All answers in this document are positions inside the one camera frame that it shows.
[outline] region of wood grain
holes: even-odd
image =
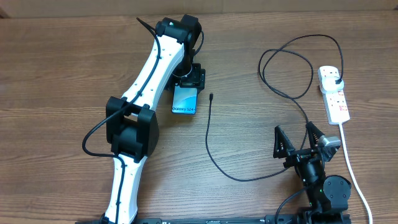
[[[272,158],[273,129],[281,125],[298,147],[304,120],[293,103],[271,92],[257,76],[263,51],[305,34],[332,35],[345,58],[345,124],[357,181],[375,223],[398,222],[398,14],[296,12],[199,15],[205,44],[196,61],[206,69],[206,88],[195,116],[170,112],[172,95],[157,110],[160,139],[145,165],[139,216],[160,218],[261,217],[301,188],[293,170],[257,182],[224,177],[211,163],[204,137],[208,94],[213,92],[209,145],[215,160],[237,178],[282,169]],[[155,24],[163,16],[142,16]],[[110,96],[121,96],[145,63],[153,39],[133,17],[0,20],[0,223],[73,223],[98,218],[107,208],[111,159],[81,150],[86,132],[104,117]],[[317,69],[340,67],[332,41],[303,39],[289,46]],[[269,82],[299,95],[309,66],[288,54],[267,68]],[[339,135],[326,120],[318,81],[299,103],[324,133]],[[109,152],[105,131],[89,149]],[[350,179],[343,152],[327,174]],[[306,205],[304,195],[282,213]],[[366,223],[353,190],[353,223]]]
[[[0,0],[3,17],[393,10],[398,0]]]

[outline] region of white cable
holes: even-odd
[[[356,188],[356,191],[358,191],[359,196],[361,197],[365,207],[366,207],[366,211],[368,212],[368,216],[369,216],[369,224],[373,224],[373,217],[372,217],[372,211],[371,208],[369,207],[365,196],[362,194],[361,189],[359,189],[358,183],[356,182],[355,176],[354,176],[354,172],[353,169],[351,168],[351,164],[349,163],[349,159],[348,159],[348,152],[347,152],[347,146],[346,146],[346,139],[344,137],[344,132],[343,132],[343,125],[341,123],[338,124],[338,127],[340,128],[340,134],[341,134],[341,142],[343,143],[343,150],[344,150],[344,156],[346,158],[346,163],[347,163],[347,167],[348,167],[348,171],[349,174],[354,182],[354,186]]]

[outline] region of wooden table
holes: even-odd
[[[163,17],[141,19],[154,25]],[[291,101],[260,81],[259,57],[294,37],[328,34],[339,41],[345,58],[351,120],[344,127],[353,170],[375,223],[397,223],[397,11],[198,17],[205,44],[196,61],[206,69],[206,88],[195,116],[172,114],[172,94],[162,95],[157,109],[161,134],[142,173],[139,217],[261,217],[275,213],[301,189],[293,169],[248,183],[217,170],[204,143],[208,95],[215,94],[209,145],[218,164],[242,179],[281,170],[283,160],[272,158],[274,127],[280,124],[299,147],[304,120]],[[81,140],[104,118],[108,98],[120,97],[133,83],[152,42],[134,17],[0,19],[0,223],[73,223],[106,210],[113,161],[86,155]],[[306,56],[315,70],[340,68],[329,39],[303,39],[289,49]],[[298,95],[310,69],[301,58],[279,54],[267,77],[275,87]],[[338,127],[327,123],[316,71],[312,87],[298,102],[324,133],[339,135]],[[104,129],[88,147],[110,152]],[[343,151],[326,164],[326,173],[351,180]],[[301,195],[282,213],[306,204]],[[348,213],[354,223],[366,223],[354,188]]]

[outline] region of power plug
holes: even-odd
[[[320,89],[325,103],[329,124],[342,124],[349,120],[347,102],[344,95],[344,81],[336,84],[340,78],[338,69],[322,66],[318,69]]]
[[[336,84],[336,81],[340,78],[336,67],[328,65],[320,67],[318,69],[318,77],[321,92],[324,94],[333,93],[344,88],[343,80],[339,84]]]

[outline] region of black bracket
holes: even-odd
[[[290,142],[280,126],[275,127],[274,158],[286,158],[290,152],[294,151],[293,144]]]
[[[321,132],[313,123],[312,121],[308,122],[305,125],[307,131],[308,131],[308,138],[310,140],[310,147],[312,149],[315,149],[318,144],[318,140],[324,136],[325,134]]]
[[[181,77],[190,73],[193,63],[195,43],[201,32],[199,19],[193,16],[184,15],[181,21],[175,21],[170,18],[164,18],[156,24],[155,32],[159,37],[163,35],[172,37],[178,43],[184,44],[184,56],[182,61],[177,65],[173,74]]]
[[[125,153],[139,162],[144,156],[150,156],[159,139],[159,126],[155,111],[148,105],[143,107],[130,104],[125,98],[111,97],[106,104],[106,117],[129,105],[123,113],[106,122],[106,140],[112,144],[115,154]],[[137,121],[127,119],[131,113],[137,114]]]
[[[205,88],[205,75],[206,70],[201,69],[199,63],[193,63],[192,71],[189,75],[181,77],[177,84],[179,84],[181,88],[196,88],[199,93]]]

